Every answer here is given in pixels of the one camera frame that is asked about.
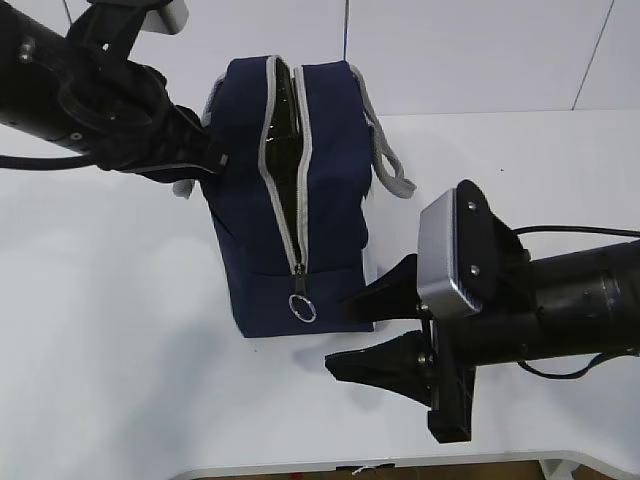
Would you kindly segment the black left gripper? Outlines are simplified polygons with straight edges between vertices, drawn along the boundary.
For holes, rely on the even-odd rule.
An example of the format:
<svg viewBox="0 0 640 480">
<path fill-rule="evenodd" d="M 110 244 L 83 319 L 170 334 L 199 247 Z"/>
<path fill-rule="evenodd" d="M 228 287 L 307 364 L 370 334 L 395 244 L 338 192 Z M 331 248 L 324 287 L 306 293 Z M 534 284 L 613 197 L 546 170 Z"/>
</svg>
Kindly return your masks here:
<svg viewBox="0 0 640 480">
<path fill-rule="evenodd" d="M 160 88 L 152 122 L 102 141 L 97 148 L 97 166 L 159 183 L 210 180 L 222 175 L 226 169 L 224 146 L 191 109 L 171 102 L 162 74 L 148 66 L 143 71 Z"/>
</svg>

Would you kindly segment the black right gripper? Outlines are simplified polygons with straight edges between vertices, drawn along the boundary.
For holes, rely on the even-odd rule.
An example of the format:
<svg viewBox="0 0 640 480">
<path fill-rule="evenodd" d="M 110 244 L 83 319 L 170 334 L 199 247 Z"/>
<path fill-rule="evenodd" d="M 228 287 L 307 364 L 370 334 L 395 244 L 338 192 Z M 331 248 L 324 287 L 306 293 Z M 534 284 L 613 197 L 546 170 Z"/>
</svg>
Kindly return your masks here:
<svg viewBox="0 0 640 480">
<path fill-rule="evenodd" d="M 406 255 L 373 283 L 339 302 L 351 320 L 420 319 L 422 330 L 325 357 L 341 382 L 390 391 L 426 407 L 429 429 L 471 429 L 476 368 L 453 352 L 449 331 L 422 303 L 416 253 Z"/>
</svg>

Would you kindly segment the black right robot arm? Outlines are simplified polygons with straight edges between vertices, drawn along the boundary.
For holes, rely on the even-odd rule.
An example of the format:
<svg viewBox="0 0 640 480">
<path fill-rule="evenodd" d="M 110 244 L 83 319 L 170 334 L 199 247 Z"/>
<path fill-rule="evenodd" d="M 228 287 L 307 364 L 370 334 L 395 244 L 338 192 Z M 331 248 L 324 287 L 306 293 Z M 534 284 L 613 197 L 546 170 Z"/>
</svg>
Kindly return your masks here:
<svg viewBox="0 0 640 480">
<path fill-rule="evenodd" d="M 479 366 L 592 354 L 589 368 L 639 353 L 639 244 L 627 242 L 530 262 L 523 305 L 492 305 L 438 321 L 418 300 L 417 257 L 407 255 L 344 301 L 358 321 L 418 319 L 421 327 L 378 345 L 329 354 L 339 381 L 388 390 L 427 407 L 440 443 L 471 438 Z"/>
</svg>

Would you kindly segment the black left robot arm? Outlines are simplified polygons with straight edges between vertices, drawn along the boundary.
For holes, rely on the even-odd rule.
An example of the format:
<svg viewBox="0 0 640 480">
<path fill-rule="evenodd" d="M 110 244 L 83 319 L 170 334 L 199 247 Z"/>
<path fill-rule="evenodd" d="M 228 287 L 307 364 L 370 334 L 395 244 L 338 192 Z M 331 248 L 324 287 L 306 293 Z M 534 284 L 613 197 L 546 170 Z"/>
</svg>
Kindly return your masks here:
<svg viewBox="0 0 640 480">
<path fill-rule="evenodd" d="M 140 32 L 176 35 L 182 1 L 92 1 L 59 35 L 1 4 L 1 122 L 72 151 L 70 157 L 4 155 L 4 169 L 96 166 L 156 181 L 223 172 L 221 147 L 197 115 L 174 104 L 156 69 L 130 60 Z"/>
</svg>

